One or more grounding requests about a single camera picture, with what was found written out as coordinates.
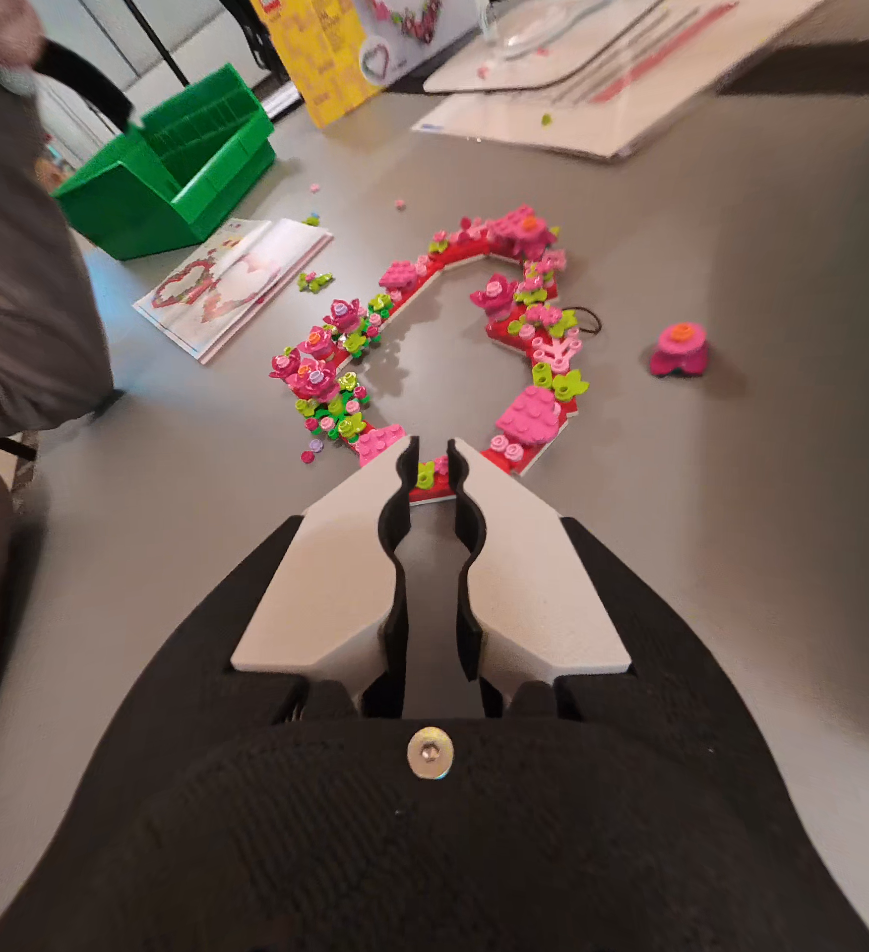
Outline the clear plastic bowl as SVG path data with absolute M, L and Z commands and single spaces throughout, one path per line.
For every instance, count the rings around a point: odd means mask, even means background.
M 484 7 L 482 38 L 492 54 L 512 61 L 561 40 L 599 52 L 654 11 L 659 1 L 519 2 L 497 13 Z

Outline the green plastic bin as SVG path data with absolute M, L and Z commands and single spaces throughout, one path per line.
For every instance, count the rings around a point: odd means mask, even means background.
M 54 192 L 119 261 L 206 240 L 274 164 L 273 123 L 230 64 L 145 113 Z

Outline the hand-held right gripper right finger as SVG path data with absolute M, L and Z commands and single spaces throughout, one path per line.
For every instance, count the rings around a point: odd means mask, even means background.
M 620 675 L 631 656 L 550 505 L 465 441 L 448 444 L 453 530 L 468 553 L 457 583 L 456 645 L 484 714 L 526 684 Z

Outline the red pink lego heart wreath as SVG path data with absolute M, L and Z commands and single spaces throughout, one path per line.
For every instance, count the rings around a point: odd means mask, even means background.
M 577 308 L 558 306 L 567 265 L 558 241 L 559 227 L 528 205 L 493 219 L 464 217 L 455 230 L 436 232 L 417 258 L 393 261 L 368 301 L 334 300 L 321 324 L 274 355 L 270 377 L 292 392 L 312 439 L 348 447 L 365 467 L 406 433 L 367 420 L 372 394 L 355 364 L 379 349 L 394 318 L 446 271 L 484 259 L 516 265 L 518 277 L 497 271 L 470 300 L 485 319 L 487 338 L 518 353 L 531 372 L 481 451 L 503 472 L 523 475 L 577 414 L 589 388 L 571 366 L 583 348 Z

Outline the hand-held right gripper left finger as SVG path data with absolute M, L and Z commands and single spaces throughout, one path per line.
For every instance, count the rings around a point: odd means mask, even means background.
M 409 618 L 396 551 L 412 527 L 418 452 L 416 436 L 399 438 L 306 509 L 235 670 L 337 682 L 363 715 L 401 717 Z

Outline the pink lego flower with orange stud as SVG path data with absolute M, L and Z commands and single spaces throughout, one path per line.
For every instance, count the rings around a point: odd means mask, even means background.
M 693 322 L 680 322 L 663 329 L 649 361 L 656 378 L 671 375 L 702 376 L 709 364 L 710 346 L 706 330 Z

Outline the black stand leg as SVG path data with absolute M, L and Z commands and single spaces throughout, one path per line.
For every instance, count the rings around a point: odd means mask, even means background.
M 173 54 L 170 53 L 166 45 L 158 36 L 155 29 L 153 28 L 151 23 L 148 21 L 146 16 L 143 14 L 143 12 L 140 10 L 140 8 L 137 6 L 137 4 L 131 0 L 122 1 L 122 3 L 124 4 L 124 6 L 126 6 L 131 16 L 134 18 L 134 20 L 138 23 L 138 25 L 144 31 L 144 33 L 146 34 L 146 36 L 148 37 L 148 39 L 154 46 L 155 50 L 159 54 L 161 60 L 167 65 L 167 67 L 171 71 L 172 75 L 179 80 L 179 83 L 184 88 L 189 87 L 190 80 L 184 74 L 178 62 L 174 58 Z

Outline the yellow white lego box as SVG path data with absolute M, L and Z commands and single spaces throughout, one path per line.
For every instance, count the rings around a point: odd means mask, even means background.
M 318 128 L 478 26 L 473 1 L 253 1 Z

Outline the flat white cardboard sheet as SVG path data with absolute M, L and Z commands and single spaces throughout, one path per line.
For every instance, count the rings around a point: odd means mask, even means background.
M 547 149 L 601 161 L 620 160 L 671 125 L 695 101 L 768 52 L 821 2 L 738 2 L 705 30 L 607 103 L 555 91 L 448 93 L 417 121 L 427 135 Z

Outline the lego instruction booklet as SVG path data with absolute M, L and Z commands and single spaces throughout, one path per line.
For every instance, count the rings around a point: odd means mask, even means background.
M 207 364 L 332 240 L 328 230 L 297 220 L 230 218 L 133 308 Z

